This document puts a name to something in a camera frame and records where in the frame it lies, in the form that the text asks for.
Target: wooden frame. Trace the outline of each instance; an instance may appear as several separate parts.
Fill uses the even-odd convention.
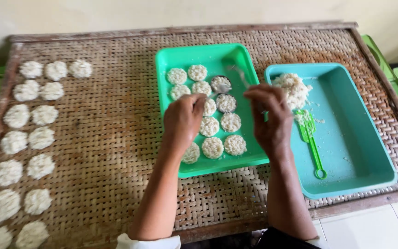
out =
[[[374,59],[372,53],[369,51],[366,44],[363,42],[360,34],[356,30],[357,23],[309,23],[309,24],[262,24],[262,25],[223,25],[223,26],[201,26],[201,27],[169,27],[159,29],[145,29],[145,30],[128,30],[128,31],[108,31],[108,32],[89,32],[89,33],[74,33],[74,34],[44,34],[44,35],[15,35],[10,41],[13,42],[9,60],[7,62],[7,69],[4,74],[3,83],[0,94],[0,135],[2,133],[2,116],[3,111],[8,104],[8,96],[11,91],[11,86],[14,81],[16,67],[19,62],[19,53],[25,42],[51,42],[51,41],[74,41],[85,39],[112,39],[121,37],[133,36],[157,36],[171,33],[190,33],[190,32],[216,32],[216,31],[247,31],[247,30],[312,30],[312,29],[348,29],[355,41],[357,42],[361,51],[366,55],[366,58],[377,73],[379,79],[383,82],[390,98],[394,102],[394,109],[398,112],[398,97],[392,88],[390,82],[385,77],[383,71],[380,69],[377,61]],[[381,205],[398,202],[398,191],[388,194],[367,197],[354,201],[348,201],[342,204],[322,207],[310,210],[313,219],[325,218],[351,211],[377,207]],[[199,227],[190,230],[176,231],[175,235],[180,235],[182,243],[189,243],[198,240],[210,239],[213,237],[220,237],[230,234],[237,234],[247,231],[253,231],[268,227],[266,217],[251,218],[248,220],[240,220],[234,222],[226,222],[216,225]]]

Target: bamboo mat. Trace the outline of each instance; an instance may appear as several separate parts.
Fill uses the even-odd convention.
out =
[[[388,83],[379,79],[379,72],[373,70],[368,55],[362,52],[357,32],[340,25],[279,27],[219,26],[201,31],[140,31],[137,35],[119,31],[112,36],[90,33],[15,37],[0,97],[0,138],[10,130],[1,123],[3,113],[19,104],[10,91],[23,82],[17,71],[20,63],[84,59],[92,64],[93,73],[87,79],[60,80],[65,90],[61,99],[46,102],[38,98],[26,103],[30,109],[54,105],[59,110],[58,119],[49,125],[56,141],[46,149],[27,149],[14,156],[0,152],[0,162],[16,159],[26,165],[32,156],[51,155],[56,163],[52,174],[40,180],[24,174],[19,183],[8,188],[19,192],[21,198],[31,189],[48,188],[52,206],[38,216],[27,215],[21,208],[0,226],[8,225],[16,235],[26,223],[41,220],[50,233],[44,248],[114,244],[119,234],[127,232],[160,145],[162,124],[154,56],[165,47],[242,43],[261,80],[271,64],[341,63],[351,73],[398,172],[398,102],[392,100],[391,89],[384,87]],[[37,81],[41,85],[48,82],[44,77]],[[21,130],[31,132],[35,128],[29,122]],[[268,165],[259,165],[179,179],[174,231],[181,237],[185,235],[183,242],[191,242],[265,226],[269,174]],[[381,205],[382,201],[372,196],[398,195],[397,191],[398,183],[385,189],[306,202],[313,218],[320,218],[363,208],[364,202],[352,202],[356,199],[376,200],[367,202],[368,206]],[[215,224],[232,224],[235,229],[226,231]],[[219,228],[225,231],[210,233]]]

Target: green spatula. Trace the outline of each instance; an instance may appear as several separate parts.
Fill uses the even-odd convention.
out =
[[[327,174],[322,167],[322,161],[320,160],[319,151],[317,150],[316,142],[313,137],[313,134],[316,132],[313,116],[307,110],[297,110],[296,114],[302,115],[302,119],[298,121],[299,129],[302,134],[302,139],[310,144],[314,162],[316,163],[314,174],[318,179],[325,179]]]

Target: person's left hand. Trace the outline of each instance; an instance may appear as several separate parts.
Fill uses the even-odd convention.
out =
[[[169,105],[164,114],[162,148],[169,148],[178,156],[185,153],[199,132],[206,100],[206,94],[196,93]]]

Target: white sleeve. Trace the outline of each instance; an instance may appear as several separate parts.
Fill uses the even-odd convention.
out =
[[[153,241],[139,241],[131,240],[127,234],[121,234],[118,236],[118,246],[116,249],[180,249],[180,237],[179,235],[153,240]]]
[[[317,236],[314,240],[307,240],[307,242],[313,246],[317,246],[320,249],[330,249],[328,242],[326,242],[324,239],[321,239],[320,236]]]

